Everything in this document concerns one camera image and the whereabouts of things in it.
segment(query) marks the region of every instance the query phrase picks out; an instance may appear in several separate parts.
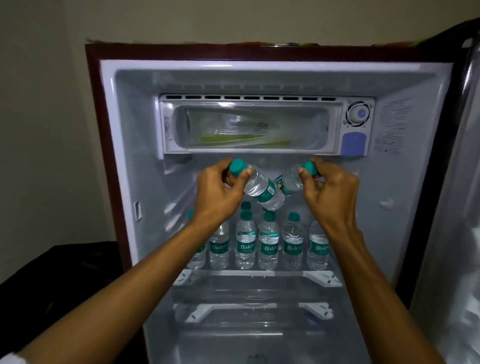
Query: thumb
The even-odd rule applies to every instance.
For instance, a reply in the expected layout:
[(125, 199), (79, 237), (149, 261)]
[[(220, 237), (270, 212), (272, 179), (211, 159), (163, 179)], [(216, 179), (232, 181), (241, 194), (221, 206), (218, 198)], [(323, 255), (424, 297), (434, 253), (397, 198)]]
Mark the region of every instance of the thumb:
[(251, 168), (247, 168), (242, 173), (240, 173), (239, 176), (237, 177), (237, 180), (235, 181), (235, 184), (232, 187), (232, 190), (239, 193), (240, 195), (243, 194), (243, 189), (245, 188), (245, 185), (250, 179), (250, 176), (252, 175), (252, 173), (253, 173), (253, 169)]
[(313, 192), (315, 190), (315, 182), (313, 181), (312, 175), (304, 168), (299, 168), (298, 174), (303, 184), (303, 191), (305, 193)]

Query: green bottle cap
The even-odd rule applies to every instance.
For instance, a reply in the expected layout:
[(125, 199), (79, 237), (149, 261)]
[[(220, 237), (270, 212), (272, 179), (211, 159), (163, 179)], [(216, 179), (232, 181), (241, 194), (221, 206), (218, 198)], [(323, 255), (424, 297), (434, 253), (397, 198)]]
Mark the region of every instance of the green bottle cap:
[(264, 219), (266, 222), (274, 222), (276, 221), (276, 213), (274, 211), (266, 211)]
[(228, 169), (230, 170), (230, 172), (232, 172), (232, 174), (235, 177), (238, 177), (240, 173), (242, 173), (247, 168), (248, 168), (248, 164), (245, 163), (242, 159), (237, 158), (230, 163), (230, 167)]
[(301, 165), (302, 168), (305, 168), (308, 173), (310, 173), (312, 176), (316, 176), (318, 174), (317, 168), (315, 167), (315, 164), (311, 161), (305, 162)]
[(251, 221), (252, 220), (252, 212), (248, 210), (244, 210), (240, 212), (240, 219), (243, 221)]
[(251, 210), (252, 209), (252, 204), (249, 201), (243, 201), (240, 205), (240, 209)]
[(300, 214), (298, 212), (290, 212), (288, 214), (288, 219), (291, 222), (299, 222), (300, 221)]

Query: forearm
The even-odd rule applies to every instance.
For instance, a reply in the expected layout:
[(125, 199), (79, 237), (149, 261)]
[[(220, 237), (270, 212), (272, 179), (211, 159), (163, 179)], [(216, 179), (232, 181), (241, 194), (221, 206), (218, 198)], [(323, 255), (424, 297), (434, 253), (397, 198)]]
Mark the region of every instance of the forearm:
[(443, 364), (368, 252), (361, 232), (330, 235), (373, 363)]
[(191, 222), (28, 344), (20, 355), (33, 364), (112, 362), (213, 231), (213, 223)]

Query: refrigerator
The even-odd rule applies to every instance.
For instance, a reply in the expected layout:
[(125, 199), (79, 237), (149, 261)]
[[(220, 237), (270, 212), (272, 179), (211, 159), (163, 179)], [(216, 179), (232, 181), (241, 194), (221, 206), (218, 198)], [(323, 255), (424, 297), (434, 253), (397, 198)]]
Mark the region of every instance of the refrigerator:
[[(86, 45), (124, 269), (187, 223), (205, 167), (242, 158), (275, 181), (320, 155), (358, 175), (358, 226), (427, 337), (445, 357), (456, 355), (452, 363), (470, 363), (463, 356), (476, 347), (463, 338), (478, 330), (480, 315), (471, 308), (480, 297), (472, 253), (478, 47)], [(261, 206), (244, 200), (258, 225)], [(307, 231), (313, 217), (301, 192), (285, 196), (280, 227), (291, 211)], [(145, 322), (149, 362), (369, 363), (334, 253), (326, 270), (310, 270), (305, 232), (299, 270), (285, 269), (282, 252), (273, 271), (257, 262), (240, 270), (238, 218), (229, 220), (227, 268), (186, 267)], [(446, 253), (459, 247), (463, 255)]]

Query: left hand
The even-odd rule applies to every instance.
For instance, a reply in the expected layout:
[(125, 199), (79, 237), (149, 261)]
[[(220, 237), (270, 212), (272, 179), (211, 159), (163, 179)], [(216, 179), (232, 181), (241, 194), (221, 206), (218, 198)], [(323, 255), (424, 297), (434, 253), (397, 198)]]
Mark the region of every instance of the left hand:
[(244, 170), (228, 188), (224, 180), (232, 159), (225, 159), (201, 171), (197, 176), (197, 199), (192, 221), (220, 226), (238, 208), (243, 189), (253, 173), (251, 168)]

